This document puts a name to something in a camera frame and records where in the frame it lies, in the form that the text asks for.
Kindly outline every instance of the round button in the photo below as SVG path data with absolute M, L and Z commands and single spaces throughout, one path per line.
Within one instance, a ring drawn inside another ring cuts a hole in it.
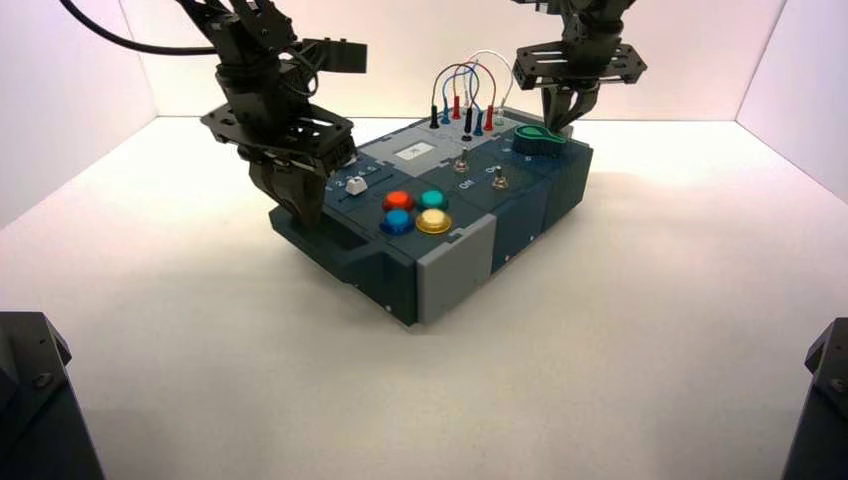
M 412 210 L 415 207 L 415 201 L 412 199 L 412 196 L 404 192 L 402 190 L 398 190 L 397 192 L 391 192 L 386 195 L 386 199 L 383 200 L 383 210 Z
M 418 199 L 418 208 L 421 210 L 429 210 L 435 208 L 438 210 L 447 210 L 448 200 L 445 194 L 438 190 L 430 190 L 421 194 Z
M 412 230 L 412 217 L 406 210 L 392 210 L 383 218 L 380 228 L 389 235 L 403 235 Z
M 415 226 L 418 230 L 430 235 L 439 235 L 450 230 L 453 221 L 450 216 L 436 209 L 424 210 L 421 215 L 415 220 Z

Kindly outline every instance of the white wall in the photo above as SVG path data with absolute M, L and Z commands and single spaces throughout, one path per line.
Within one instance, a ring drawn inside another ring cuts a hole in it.
M 202 45 L 176 2 L 122 0 L 136 38 Z M 606 87 L 594 118 L 736 117 L 783 0 L 640 0 L 626 14 L 624 39 L 650 69 L 637 86 Z M 370 45 L 367 76 L 324 74 L 316 101 L 348 116 L 423 116 L 442 65 L 479 48 L 502 51 L 559 38 L 558 17 L 509 0 L 299 0 L 277 2 L 301 37 L 346 37 Z M 223 96 L 215 61 L 145 56 L 163 115 L 200 115 Z M 497 67 L 500 78 L 507 72 Z M 539 113 L 537 92 L 513 106 Z
M 118 0 L 79 7 L 127 34 Z M 150 121 L 136 54 L 76 23 L 58 1 L 0 1 L 0 227 Z
M 848 202 L 848 2 L 789 0 L 739 122 Z

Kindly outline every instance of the teal button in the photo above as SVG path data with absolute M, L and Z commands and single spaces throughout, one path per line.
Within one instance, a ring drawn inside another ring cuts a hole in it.
M 421 194 L 418 206 L 421 210 L 430 210 L 431 208 L 445 210 L 447 208 L 447 203 L 448 201 L 445 198 L 444 193 L 438 190 L 430 190 Z

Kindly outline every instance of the screw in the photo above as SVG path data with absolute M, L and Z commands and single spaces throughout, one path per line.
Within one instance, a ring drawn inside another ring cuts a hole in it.
M 848 394 L 848 380 L 844 378 L 834 378 L 830 381 L 830 388 L 832 388 L 836 393 L 840 393 L 842 395 Z
M 41 390 L 48 385 L 53 383 L 53 374 L 52 373 L 41 373 L 34 379 L 32 379 L 32 387 L 36 390 Z

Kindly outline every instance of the small display screen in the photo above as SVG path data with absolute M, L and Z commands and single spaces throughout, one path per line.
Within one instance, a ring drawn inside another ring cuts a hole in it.
M 407 161 L 415 160 L 434 148 L 436 147 L 427 142 L 418 142 L 411 147 L 406 147 L 403 150 L 396 152 L 395 155 Z

